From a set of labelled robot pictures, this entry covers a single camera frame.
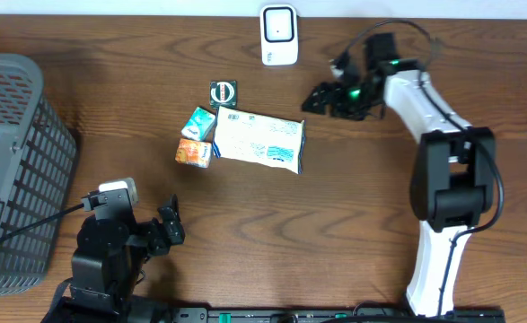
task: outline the blue and white packet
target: blue and white packet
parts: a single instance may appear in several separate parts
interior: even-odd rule
[[[215,157],[256,162],[302,173],[305,121],[294,122],[219,107]]]
[[[197,107],[188,123],[181,129],[181,134],[195,141],[203,141],[215,124],[215,115]]]

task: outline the gray plastic basket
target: gray plastic basket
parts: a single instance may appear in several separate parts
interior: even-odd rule
[[[75,166],[75,140],[42,97],[43,77],[27,57],[0,54],[0,237],[57,213]],[[58,223],[0,246],[0,295],[43,279]]]

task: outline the white backdrop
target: white backdrop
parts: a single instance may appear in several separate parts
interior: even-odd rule
[[[261,0],[0,0],[0,13],[257,16]],[[527,19],[527,0],[291,0],[302,17]]]

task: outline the brown wooden surface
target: brown wooden surface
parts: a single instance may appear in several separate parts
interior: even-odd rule
[[[330,80],[327,61],[373,22],[299,19],[299,60],[284,67],[261,64],[255,18],[0,16],[0,52],[34,59],[48,99],[83,134],[70,204],[105,180],[131,176],[145,221],[178,194],[185,245],[145,266],[137,294],[214,307],[353,306],[399,301],[412,275],[416,145],[393,112],[355,123],[304,114],[300,104]],[[437,90],[495,132],[507,194],[496,228],[467,245],[455,304],[500,305],[508,322],[526,322],[527,22],[420,22],[446,44],[431,68]],[[426,53],[413,31],[398,37],[404,56]],[[237,80],[241,109],[307,120],[303,175],[174,161],[181,127],[208,105],[209,81],[221,79]],[[0,322],[44,316],[71,275],[85,216],[64,219],[44,283],[0,298]]]

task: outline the orange packet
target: orange packet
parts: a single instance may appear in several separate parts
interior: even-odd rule
[[[207,168],[211,161],[211,144],[195,140],[180,139],[175,161],[188,165]]]

